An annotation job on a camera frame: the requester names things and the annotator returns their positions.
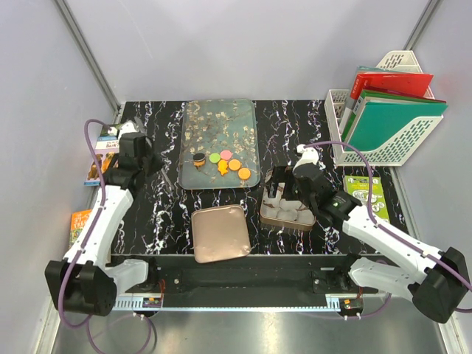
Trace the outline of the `rose gold tin box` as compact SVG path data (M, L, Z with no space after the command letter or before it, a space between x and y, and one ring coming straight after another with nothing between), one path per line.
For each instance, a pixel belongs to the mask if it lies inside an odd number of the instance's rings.
M268 187L271 175L270 171L264 180L265 186L260 206L261 223L279 228L310 231L316 223L315 216L300 201L287 201L283 198L284 182L280 182L275 189L276 195L273 198L269 197Z

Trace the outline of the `orange round striped cookie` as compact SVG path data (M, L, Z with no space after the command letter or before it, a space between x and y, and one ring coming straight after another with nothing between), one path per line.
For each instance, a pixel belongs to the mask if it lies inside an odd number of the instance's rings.
M251 177L251 171L250 171L250 169L245 168L245 167L240 168L240 169L238 170L237 174L238 174L238 177L239 177L241 180L244 180L244 181L250 179L250 177Z

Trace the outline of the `black sandwich cookie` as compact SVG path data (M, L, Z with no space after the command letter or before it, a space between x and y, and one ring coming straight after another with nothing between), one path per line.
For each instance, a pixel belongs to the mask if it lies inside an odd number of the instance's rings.
M193 160L193 164L195 162L202 162L202 161L205 161L205 164L206 164L206 155L204 153L196 153L193 157L192 157L192 160Z

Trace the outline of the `orange fish-shaped cookie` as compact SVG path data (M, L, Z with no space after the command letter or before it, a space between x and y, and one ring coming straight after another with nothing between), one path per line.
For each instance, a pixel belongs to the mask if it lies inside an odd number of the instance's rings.
M228 161L227 161L227 160L221 159L221 160L218 162L218 172L219 172L222 176L226 175L226 174L229 172L229 165L228 165Z

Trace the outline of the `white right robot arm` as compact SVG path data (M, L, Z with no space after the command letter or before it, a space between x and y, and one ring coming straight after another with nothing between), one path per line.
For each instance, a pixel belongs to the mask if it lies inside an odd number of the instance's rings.
M284 186L283 198L299 201L315 218L382 253L392 265L355 254L335 273L343 292L374 288L409 300L430 320L445 324L471 291L465 256L450 247L442 251L414 239L373 214L370 204L337 190L319 167L316 144L298 145L294 166L277 166L266 180L268 197Z

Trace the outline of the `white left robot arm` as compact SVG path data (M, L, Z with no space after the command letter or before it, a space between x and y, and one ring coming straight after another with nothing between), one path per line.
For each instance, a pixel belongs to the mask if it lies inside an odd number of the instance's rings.
M144 292L159 284L159 274L144 260L108 265L115 234L136 196L164 163L140 120L118 130L119 152L104 173L94 207L77 240L62 260L45 268L48 289L59 314L107 316L119 295L137 286Z

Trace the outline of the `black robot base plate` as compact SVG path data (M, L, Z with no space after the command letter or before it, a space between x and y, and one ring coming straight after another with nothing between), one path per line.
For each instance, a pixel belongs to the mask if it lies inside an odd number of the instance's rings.
M327 295L355 295L337 273L352 255L249 255L197 263L192 255L139 255L150 266L132 293L164 292L166 310L313 310L333 308Z

